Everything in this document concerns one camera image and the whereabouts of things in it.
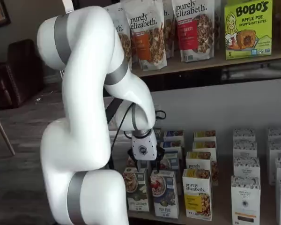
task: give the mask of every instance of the white robotic arm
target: white robotic arm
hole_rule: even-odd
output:
[[[41,143],[41,163],[51,211],[61,225],[128,224],[122,176],[104,167],[111,155],[103,86],[114,97],[137,104],[122,130],[136,130],[136,159],[155,160],[155,110],[145,83],[130,72],[109,14],[88,7],[45,21],[37,34],[45,63],[65,69],[62,86],[66,118],[51,123]],[[129,106],[116,113],[117,124]]]

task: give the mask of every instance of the white chair leg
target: white chair leg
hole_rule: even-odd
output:
[[[1,123],[0,123],[0,133],[1,133],[3,139],[4,139],[5,143],[6,143],[6,145],[7,145],[8,149],[9,149],[9,151],[10,151],[11,154],[14,156],[14,155],[15,155],[14,148],[13,148],[13,146],[11,145],[11,143],[10,143],[10,141],[9,141],[9,139],[8,139],[8,137],[7,137],[6,133],[5,133],[5,131],[4,131],[3,127],[2,127],[2,125],[1,125]]]

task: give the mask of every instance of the wooden floor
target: wooden floor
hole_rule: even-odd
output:
[[[17,109],[0,111],[0,121],[16,155],[0,144],[0,225],[50,225],[54,222],[44,191],[39,147],[49,122],[63,117],[57,87]]]

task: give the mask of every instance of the wooden shelf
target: wooden shelf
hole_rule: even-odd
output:
[[[169,74],[169,73],[190,71],[196,69],[222,67],[222,66],[236,65],[242,63],[261,62],[266,60],[277,60],[277,59],[281,59],[280,44],[279,45],[273,44],[272,55],[261,56],[261,57],[250,57],[250,58],[238,59],[238,60],[226,60],[225,52],[223,48],[222,51],[215,52],[214,58],[212,59],[185,63],[185,62],[181,62],[180,51],[176,51],[174,57],[168,60],[168,65],[160,70],[151,70],[151,71],[144,72],[140,69],[140,67],[137,67],[133,69],[132,72],[139,77],[144,77],[144,76],[151,76],[151,75]]]
[[[230,178],[232,175],[232,159],[219,160],[219,169],[220,185],[213,188],[213,218],[211,222],[186,217],[184,199],[182,196],[179,199],[180,214],[178,219],[156,217],[154,209],[152,209],[150,213],[128,211],[128,216],[131,218],[141,218],[183,225],[231,225],[232,215]],[[266,171],[265,160],[261,160],[261,171]],[[267,183],[266,172],[261,174],[261,181],[260,224],[275,225],[275,188],[269,186]]]

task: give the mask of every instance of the wall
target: wall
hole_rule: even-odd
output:
[[[48,18],[64,14],[62,0],[4,0],[11,24],[0,28],[0,61],[7,57],[10,43],[36,40],[39,25]]]

